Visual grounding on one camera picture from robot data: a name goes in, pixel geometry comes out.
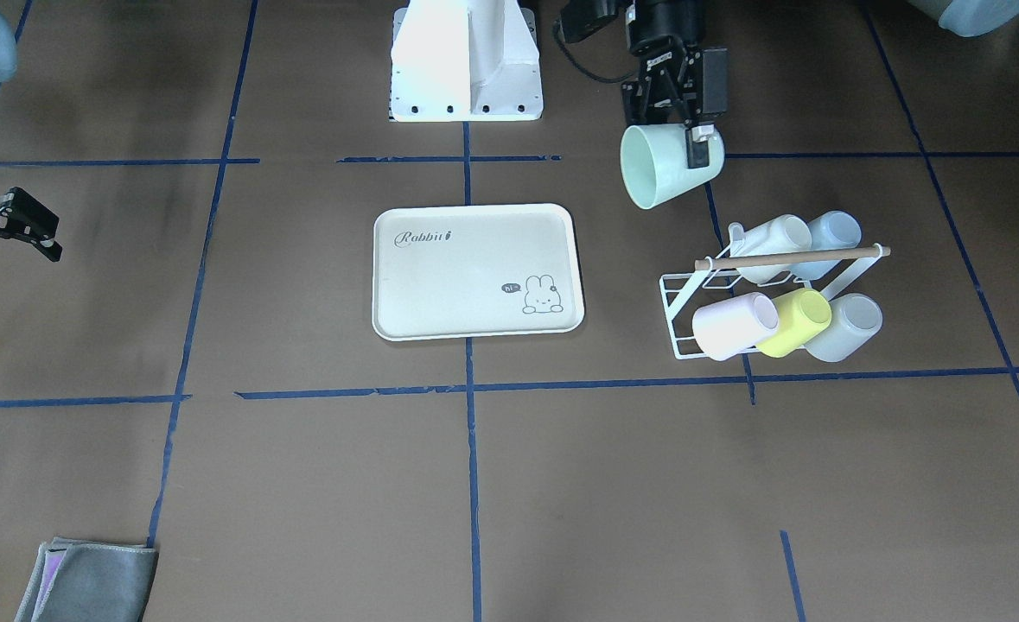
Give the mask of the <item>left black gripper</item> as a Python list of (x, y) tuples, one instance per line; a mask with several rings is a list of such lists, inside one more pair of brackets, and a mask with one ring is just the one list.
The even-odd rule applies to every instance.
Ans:
[(728, 51), (704, 46), (705, 1), (632, 1), (625, 11), (635, 79), (622, 84), (625, 124), (687, 127), (687, 167), (710, 165), (710, 126), (728, 110)]

